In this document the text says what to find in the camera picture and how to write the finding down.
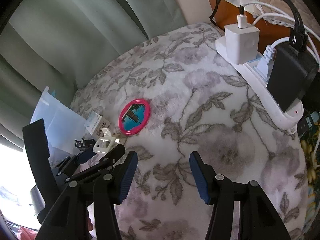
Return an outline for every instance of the metal screw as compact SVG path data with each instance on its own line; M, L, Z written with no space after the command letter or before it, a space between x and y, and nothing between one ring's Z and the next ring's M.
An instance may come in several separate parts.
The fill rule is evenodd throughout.
M112 179L112 175L111 174L106 174L106 175L103 176L103 179L104 180L110 180L110 179Z
M223 180L223 179L224 179L224 176L223 176L222 174L217 174L217 175L215 176L215 178L216 178L217 180Z
M76 187L76 186L78 186L78 182L75 180L69 183L69 187Z
M251 180L251 181L250 181L250 185L251 185L252 187L257 187L257 186L259 185L259 183L256 182L255 180Z

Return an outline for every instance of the white usb charger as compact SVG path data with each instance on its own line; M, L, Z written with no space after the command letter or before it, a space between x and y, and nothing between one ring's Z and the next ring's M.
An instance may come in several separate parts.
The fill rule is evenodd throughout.
M227 57L234 64L243 64L257 57L260 31L247 23L244 14L238 15L237 21L224 27Z

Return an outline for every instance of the floral blanket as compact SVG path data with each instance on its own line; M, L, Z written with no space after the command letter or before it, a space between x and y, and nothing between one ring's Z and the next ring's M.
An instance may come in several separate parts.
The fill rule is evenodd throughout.
M123 240L205 238L212 206L195 187L188 162L194 150L233 181L258 181L292 239L301 234L308 181L299 138L274 125L247 82L216 52L222 34L201 23L154 37L75 94L74 111L87 118L94 110L115 125L129 101L144 98L151 106L146 127L121 138L139 157L128 197L116 206ZM235 203L232 239L238 228Z

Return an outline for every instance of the black toy car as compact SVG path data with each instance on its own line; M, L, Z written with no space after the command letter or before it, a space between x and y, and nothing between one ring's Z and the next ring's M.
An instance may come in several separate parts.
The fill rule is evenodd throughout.
M81 139L80 141L75 140L75 146L79 148L80 151L85 151L86 149L93 146L96 141L94 139Z

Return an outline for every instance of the green curtain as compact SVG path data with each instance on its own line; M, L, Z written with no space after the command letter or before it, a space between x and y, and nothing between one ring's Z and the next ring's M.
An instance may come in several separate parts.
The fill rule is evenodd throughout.
M46 86L69 106L110 61L184 25L175 0L23 0L0 35L0 143L22 149Z

